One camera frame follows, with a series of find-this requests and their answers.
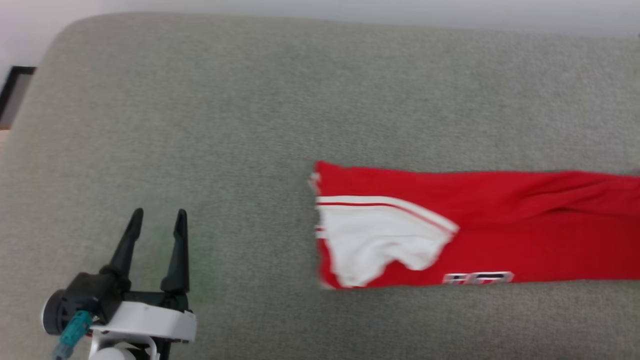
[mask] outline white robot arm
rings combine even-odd
[[[187,214],[178,212],[169,272],[160,286],[163,292],[130,291],[129,269],[142,218],[142,209],[137,209],[111,262],[98,274],[78,274],[45,304],[43,327],[60,335],[54,360],[68,359],[85,334],[92,337],[89,360],[168,360],[172,343],[195,341],[198,322],[186,295]]]

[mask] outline white wall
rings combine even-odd
[[[37,66],[67,24],[129,11],[238,13],[591,36],[640,33],[640,0],[2,0],[0,76]]]

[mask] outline gray couch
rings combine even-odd
[[[49,358],[42,304],[106,263],[141,206],[137,290],[158,289],[189,213],[200,326],[172,359],[638,358],[638,282],[321,290],[305,181],[314,160],[633,171],[639,45],[221,15],[77,22],[0,158],[0,357]]]

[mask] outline couch cushion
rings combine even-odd
[[[321,290],[306,183],[314,160],[629,172],[637,47],[222,15],[77,22],[0,159],[2,358],[47,358],[42,304],[109,261],[138,206],[136,290],[159,288],[189,214],[200,326],[172,358],[640,356],[636,282]]]

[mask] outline white stripe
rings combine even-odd
[[[376,210],[376,211],[384,211],[386,213],[389,213],[390,216],[392,217],[401,217],[403,219],[405,219],[406,221],[410,221],[413,224],[418,224],[418,225],[426,225],[429,228],[435,228],[438,229],[439,231],[442,232],[442,234],[446,235],[446,236],[450,236],[452,234],[455,234],[456,231],[450,231],[448,228],[442,226],[442,225],[434,225],[436,224],[434,221],[426,221],[423,219],[423,217],[418,217],[416,216],[416,214],[414,213],[410,213],[408,211],[405,211],[401,208],[397,208],[395,206],[388,206],[385,204],[380,204],[380,205],[375,205],[375,206],[357,206],[357,205],[351,205],[351,206],[345,206],[345,205],[322,205],[318,207],[318,211],[320,211],[321,216],[323,213],[326,213],[329,210],[355,210],[355,211],[372,211],[372,210]],[[328,236],[327,232],[329,229],[327,228],[323,228],[325,236]]]
[[[408,202],[406,200],[398,199],[395,197],[388,196],[355,196],[355,195],[339,195],[339,196],[318,196],[316,197],[317,203],[322,202],[347,202],[352,204],[389,204],[393,206],[397,206],[398,208],[402,208],[413,213],[416,213],[434,223],[444,227],[452,233],[456,233],[460,227],[453,221],[448,218],[443,217],[442,215],[435,213],[429,209],[423,208],[420,205],[414,204],[412,202]],[[324,205],[318,205],[318,208],[325,207]]]

